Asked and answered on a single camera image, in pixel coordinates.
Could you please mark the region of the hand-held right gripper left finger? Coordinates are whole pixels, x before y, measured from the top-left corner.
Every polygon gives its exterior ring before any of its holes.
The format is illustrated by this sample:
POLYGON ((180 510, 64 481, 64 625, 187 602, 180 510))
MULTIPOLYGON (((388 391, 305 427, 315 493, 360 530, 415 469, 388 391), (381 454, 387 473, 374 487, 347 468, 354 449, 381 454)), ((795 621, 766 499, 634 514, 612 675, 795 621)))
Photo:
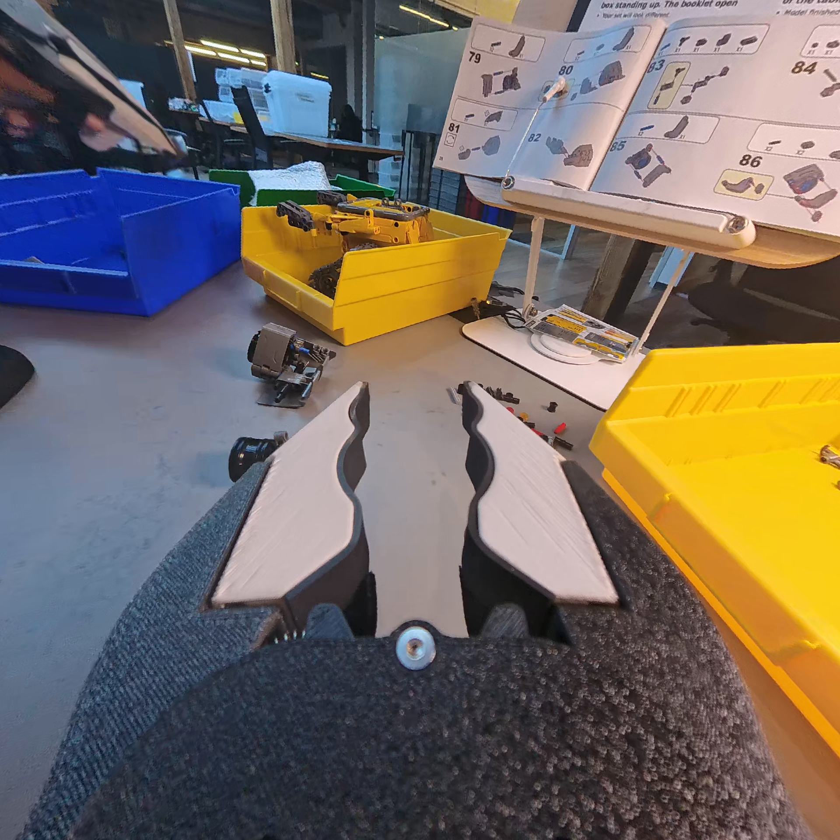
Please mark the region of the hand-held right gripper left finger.
POLYGON ((212 593, 214 607, 348 606, 370 570, 361 502, 367 382, 353 384, 267 459, 212 593))

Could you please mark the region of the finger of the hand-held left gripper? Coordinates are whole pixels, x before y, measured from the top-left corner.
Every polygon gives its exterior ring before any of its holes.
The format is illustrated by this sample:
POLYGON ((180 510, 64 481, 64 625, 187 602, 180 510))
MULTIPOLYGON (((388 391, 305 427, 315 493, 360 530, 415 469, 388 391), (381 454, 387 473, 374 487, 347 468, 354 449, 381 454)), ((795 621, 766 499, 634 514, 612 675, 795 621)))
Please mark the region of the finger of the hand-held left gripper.
POLYGON ((158 120, 42 7, 1 10, 3 158, 185 158, 158 120))

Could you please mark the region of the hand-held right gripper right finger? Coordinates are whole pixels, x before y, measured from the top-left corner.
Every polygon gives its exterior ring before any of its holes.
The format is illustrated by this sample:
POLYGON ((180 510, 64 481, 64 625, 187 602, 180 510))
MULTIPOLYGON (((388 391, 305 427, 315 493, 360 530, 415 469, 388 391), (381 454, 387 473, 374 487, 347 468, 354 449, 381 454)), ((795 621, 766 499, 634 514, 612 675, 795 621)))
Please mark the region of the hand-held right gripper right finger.
POLYGON ((552 604, 617 605, 564 457, 473 381, 462 384, 462 417, 478 457, 477 548, 552 604))

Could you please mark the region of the black toy wheel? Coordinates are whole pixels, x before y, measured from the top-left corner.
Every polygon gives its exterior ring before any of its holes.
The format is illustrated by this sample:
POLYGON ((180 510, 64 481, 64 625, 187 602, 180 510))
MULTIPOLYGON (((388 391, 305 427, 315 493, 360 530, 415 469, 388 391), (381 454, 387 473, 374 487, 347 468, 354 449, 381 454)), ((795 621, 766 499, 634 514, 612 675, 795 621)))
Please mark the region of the black toy wheel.
POLYGON ((248 469, 263 463, 272 456, 275 448, 272 437, 239 437, 231 447, 227 459, 227 472, 232 482, 238 481, 248 469))

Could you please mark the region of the grey desk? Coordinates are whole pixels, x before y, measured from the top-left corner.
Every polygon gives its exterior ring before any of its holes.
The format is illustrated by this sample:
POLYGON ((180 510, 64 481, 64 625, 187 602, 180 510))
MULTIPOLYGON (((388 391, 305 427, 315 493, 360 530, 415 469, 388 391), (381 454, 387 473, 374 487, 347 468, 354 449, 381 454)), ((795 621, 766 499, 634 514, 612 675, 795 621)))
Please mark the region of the grey desk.
POLYGON ((423 618, 466 635, 458 564, 472 486, 447 392, 557 402, 577 459, 602 412, 464 339, 449 316, 337 348, 309 404, 256 403, 246 350, 266 322, 319 343, 240 264, 154 318, 3 308, 2 344, 36 375, 2 411, 2 838, 37 802, 104 640, 163 557, 231 487, 239 436, 295 433, 358 381, 371 390, 359 484, 379 634, 423 618))

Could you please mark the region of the pile of small brick pieces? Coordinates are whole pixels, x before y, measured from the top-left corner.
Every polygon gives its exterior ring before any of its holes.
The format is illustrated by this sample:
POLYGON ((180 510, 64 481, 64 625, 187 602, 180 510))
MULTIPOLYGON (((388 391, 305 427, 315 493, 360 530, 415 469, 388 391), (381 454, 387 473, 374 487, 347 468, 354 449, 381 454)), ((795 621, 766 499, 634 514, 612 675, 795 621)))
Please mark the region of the pile of small brick pieces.
POLYGON ((560 452, 574 451, 574 444, 568 438, 569 425, 560 419, 557 401, 549 399, 540 404, 535 403, 532 411, 526 411, 519 408, 522 400, 515 393, 481 383, 478 383, 478 387, 492 400, 501 404, 520 423, 531 429, 543 442, 560 452))

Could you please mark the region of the grey black brick model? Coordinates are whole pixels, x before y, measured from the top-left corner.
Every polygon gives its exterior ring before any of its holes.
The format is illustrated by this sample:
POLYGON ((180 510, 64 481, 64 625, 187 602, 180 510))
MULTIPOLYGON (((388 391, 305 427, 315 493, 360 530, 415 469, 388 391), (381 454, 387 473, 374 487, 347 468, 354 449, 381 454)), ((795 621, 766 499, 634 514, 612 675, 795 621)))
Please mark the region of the grey black brick model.
POLYGON ((335 356, 335 351, 299 337, 293 329, 265 324, 247 351, 251 374, 262 383, 257 404, 290 410, 304 407, 324 366, 335 356))

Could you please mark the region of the black office chair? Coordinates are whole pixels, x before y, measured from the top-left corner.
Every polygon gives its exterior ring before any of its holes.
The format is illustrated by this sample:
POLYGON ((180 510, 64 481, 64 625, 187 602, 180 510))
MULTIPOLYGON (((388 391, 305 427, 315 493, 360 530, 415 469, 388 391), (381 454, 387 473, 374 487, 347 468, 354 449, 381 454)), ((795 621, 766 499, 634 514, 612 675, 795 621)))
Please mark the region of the black office chair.
POLYGON ((266 136, 248 89, 243 86, 232 87, 231 92, 234 104, 251 142, 255 168, 257 170, 273 169, 274 162, 270 139, 266 136))

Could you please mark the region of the yellow printed leaflet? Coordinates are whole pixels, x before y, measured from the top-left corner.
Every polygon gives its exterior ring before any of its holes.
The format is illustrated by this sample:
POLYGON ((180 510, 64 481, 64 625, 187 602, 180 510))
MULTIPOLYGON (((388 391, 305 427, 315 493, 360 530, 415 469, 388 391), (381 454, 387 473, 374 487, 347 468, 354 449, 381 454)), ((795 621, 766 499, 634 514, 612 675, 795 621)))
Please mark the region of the yellow printed leaflet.
POLYGON ((622 364, 640 345, 631 333, 564 304, 534 312, 525 326, 539 354, 567 364, 598 360, 622 364))

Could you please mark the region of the yellow storage bin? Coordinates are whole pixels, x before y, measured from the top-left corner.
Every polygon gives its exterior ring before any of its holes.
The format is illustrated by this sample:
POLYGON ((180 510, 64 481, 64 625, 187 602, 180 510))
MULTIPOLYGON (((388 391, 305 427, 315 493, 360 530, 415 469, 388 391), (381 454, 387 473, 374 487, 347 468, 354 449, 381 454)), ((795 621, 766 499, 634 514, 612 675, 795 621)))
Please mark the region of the yellow storage bin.
POLYGON ((838 753, 838 343, 654 350, 595 430, 607 484, 838 753))
POLYGON ((268 298, 341 345, 485 299, 510 230, 431 210, 431 238, 349 251, 338 231, 304 232, 271 206, 241 213, 241 260, 268 298))

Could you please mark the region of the white storage box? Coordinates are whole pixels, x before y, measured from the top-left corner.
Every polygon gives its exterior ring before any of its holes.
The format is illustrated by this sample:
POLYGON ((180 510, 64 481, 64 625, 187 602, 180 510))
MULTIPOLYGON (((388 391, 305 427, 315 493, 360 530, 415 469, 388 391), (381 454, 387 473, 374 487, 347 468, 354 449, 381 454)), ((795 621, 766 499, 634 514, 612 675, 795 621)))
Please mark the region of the white storage box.
POLYGON ((271 70, 262 81, 271 132, 324 139, 329 136, 332 87, 327 80, 271 70))

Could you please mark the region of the white foam block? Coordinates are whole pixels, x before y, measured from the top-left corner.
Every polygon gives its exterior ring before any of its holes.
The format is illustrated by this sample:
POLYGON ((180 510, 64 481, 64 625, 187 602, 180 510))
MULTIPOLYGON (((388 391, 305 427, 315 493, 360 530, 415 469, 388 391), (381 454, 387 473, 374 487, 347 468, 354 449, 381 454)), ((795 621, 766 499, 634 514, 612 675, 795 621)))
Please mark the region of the white foam block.
POLYGON ((261 190, 292 190, 327 192, 332 190, 323 164, 304 161, 285 169, 262 169, 247 172, 254 188, 261 190))

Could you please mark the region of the green storage bin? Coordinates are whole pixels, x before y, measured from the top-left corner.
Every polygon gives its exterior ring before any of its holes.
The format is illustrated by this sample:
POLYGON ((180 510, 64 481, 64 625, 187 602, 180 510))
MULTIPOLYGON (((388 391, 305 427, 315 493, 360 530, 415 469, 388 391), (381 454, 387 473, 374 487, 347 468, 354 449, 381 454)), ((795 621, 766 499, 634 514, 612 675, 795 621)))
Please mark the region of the green storage bin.
MULTIPOLYGON (((209 170, 208 178, 211 182, 236 185, 239 189, 241 207, 263 207, 277 205, 285 201, 292 201, 300 205, 316 203, 319 189, 304 189, 291 186, 257 186, 252 175, 279 174, 279 170, 241 171, 241 170, 209 170)), ((336 175, 329 180, 328 189, 333 192, 351 194, 357 198, 393 198, 394 190, 374 183, 360 181, 347 175, 336 175)))

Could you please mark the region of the yellow toy tracked vehicle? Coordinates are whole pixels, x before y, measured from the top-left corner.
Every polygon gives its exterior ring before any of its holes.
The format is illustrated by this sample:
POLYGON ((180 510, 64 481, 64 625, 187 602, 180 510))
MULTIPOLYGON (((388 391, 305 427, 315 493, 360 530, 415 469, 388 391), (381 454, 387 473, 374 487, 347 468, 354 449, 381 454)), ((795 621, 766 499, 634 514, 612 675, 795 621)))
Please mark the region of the yellow toy tracked vehicle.
POLYGON ((346 254, 367 249, 424 244, 433 239, 430 209, 395 198, 359 198, 336 191, 318 192, 311 208, 285 201, 276 215, 319 245, 341 247, 340 256, 314 269, 308 285, 334 299, 346 254))

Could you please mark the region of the white booklet stand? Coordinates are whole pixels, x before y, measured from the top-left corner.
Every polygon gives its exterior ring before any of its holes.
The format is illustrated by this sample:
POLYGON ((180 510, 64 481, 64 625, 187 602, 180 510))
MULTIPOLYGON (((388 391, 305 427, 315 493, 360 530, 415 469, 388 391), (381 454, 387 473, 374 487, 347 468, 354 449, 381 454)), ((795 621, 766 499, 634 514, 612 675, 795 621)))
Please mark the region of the white booklet stand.
POLYGON ((731 213, 580 191, 552 183, 547 196, 535 195, 521 189, 525 179, 511 175, 501 181, 467 175, 465 183, 484 204, 531 216, 538 228, 532 234, 532 246, 537 250, 541 249, 538 239, 542 236, 542 224, 551 219, 680 252, 680 262, 667 281, 640 345, 646 342, 670 292, 695 255, 767 270, 792 270, 821 264, 839 253, 837 237, 781 230, 731 213))

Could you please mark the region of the white instruction booklet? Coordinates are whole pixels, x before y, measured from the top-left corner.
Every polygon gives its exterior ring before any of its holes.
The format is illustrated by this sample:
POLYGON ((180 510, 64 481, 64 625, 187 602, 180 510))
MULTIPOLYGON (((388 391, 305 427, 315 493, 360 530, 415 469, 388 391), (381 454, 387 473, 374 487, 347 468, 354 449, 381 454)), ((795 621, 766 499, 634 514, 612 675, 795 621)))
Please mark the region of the white instruction booklet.
POLYGON ((838 2, 592 2, 476 17, 435 155, 510 203, 621 196, 838 239, 838 2))

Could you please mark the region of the wooden support post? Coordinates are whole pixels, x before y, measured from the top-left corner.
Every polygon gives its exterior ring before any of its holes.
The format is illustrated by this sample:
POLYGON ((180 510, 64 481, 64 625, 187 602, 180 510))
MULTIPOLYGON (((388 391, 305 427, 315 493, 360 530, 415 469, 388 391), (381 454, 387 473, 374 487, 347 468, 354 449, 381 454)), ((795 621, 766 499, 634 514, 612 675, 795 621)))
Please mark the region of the wooden support post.
POLYGON ((170 33, 172 48, 175 54, 175 62, 181 80, 184 99, 190 102, 196 101, 196 88, 193 78, 193 69, 190 61, 186 42, 183 34, 182 20, 176 1, 164 0, 164 13, 170 33))
POLYGON ((276 68, 296 75, 298 64, 291 1, 271 0, 269 7, 275 43, 276 68))

